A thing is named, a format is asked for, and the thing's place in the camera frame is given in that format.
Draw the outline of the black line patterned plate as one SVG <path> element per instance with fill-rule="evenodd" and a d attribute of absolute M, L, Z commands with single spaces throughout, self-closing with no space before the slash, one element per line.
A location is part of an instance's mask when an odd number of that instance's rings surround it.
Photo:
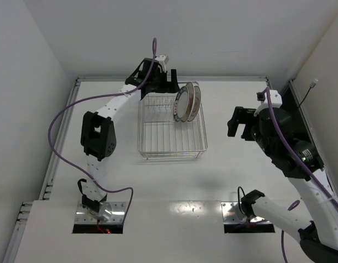
<path fill-rule="evenodd" d="M 194 89 L 195 89 L 195 98 L 194 98 L 194 103 L 193 103 L 191 114 L 188 118 L 188 122 L 191 122 L 194 120 L 194 118 L 198 114 L 200 104 L 201 104 L 201 89 L 198 85 L 195 85 Z"/>

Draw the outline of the metal wire dish rack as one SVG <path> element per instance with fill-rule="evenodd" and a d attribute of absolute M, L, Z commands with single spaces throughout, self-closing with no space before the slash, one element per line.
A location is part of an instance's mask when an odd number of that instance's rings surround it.
<path fill-rule="evenodd" d="M 176 94 L 148 94 L 138 110 L 138 151 L 146 159 L 197 158 L 207 150 L 202 107 L 190 122 L 174 120 Z"/>

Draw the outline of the green rimmed white plate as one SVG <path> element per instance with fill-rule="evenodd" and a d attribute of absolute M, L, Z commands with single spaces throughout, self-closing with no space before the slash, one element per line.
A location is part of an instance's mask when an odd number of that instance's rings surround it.
<path fill-rule="evenodd" d="M 189 90 L 187 86 L 181 87 L 173 104 L 173 118 L 176 122 L 187 121 L 187 110 L 189 106 Z"/>

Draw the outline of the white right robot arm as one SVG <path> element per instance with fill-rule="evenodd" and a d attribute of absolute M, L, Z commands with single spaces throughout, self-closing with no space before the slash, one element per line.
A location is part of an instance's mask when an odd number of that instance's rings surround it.
<path fill-rule="evenodd" d="M 254 141 L 299 193 L 311 218 L 304 219 L 274 203 L 263 192 L 253 190 L 238 198 L 243 220 L 257 216 L 290 235 L 313 262 L 338 262 L 338 199 L 327 179 L 314 172 L 324 164 L 314 145 L 294 131 L 293 119 L 281 108 L 276 90 L 257 93 L 257 109 L 237 106 L 227 123 L 229 137 L 239 125 L 241 138 Z"/>

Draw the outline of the orange patterned white plate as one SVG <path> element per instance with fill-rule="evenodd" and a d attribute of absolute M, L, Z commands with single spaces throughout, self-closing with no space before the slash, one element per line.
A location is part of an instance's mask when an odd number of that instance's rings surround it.
<path fill-rule="evenodd" d="M 194 100 L 195 100 L 195 88 L 192 82 L 188 82 L 185 87 L 188 90 L 188 104 L 187 104 L 187 108 L 185 111 L 185 114 L 183 115 L 181 122 L 186 122 L 188 120 L 188 118 L 191 115 L 191 112 L 193 110 L 193 104 L 194 104 Z"/>

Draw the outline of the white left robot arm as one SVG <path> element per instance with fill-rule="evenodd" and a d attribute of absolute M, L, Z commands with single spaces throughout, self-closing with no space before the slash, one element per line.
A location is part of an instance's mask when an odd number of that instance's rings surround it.
<path fill-rule="evenodd" d="M 83 116 L 81 145 L 86 154 L 89 178 L 79 181 L 78 186 L 82 205 L 98 220 L 103 221 L 111 215 L 111 209 L 106 207 L 107 192 L 101 183 L 107 176 L 109 157 L 116 148 L 116 123 L 147 94 L 179 91 L 176 70 L 171 71 L 170 79 L 167 78 L 167 62 L 167 55 L 158 55 L 154 60 L 144 59 L 125 80 L 118 96 Z"/>

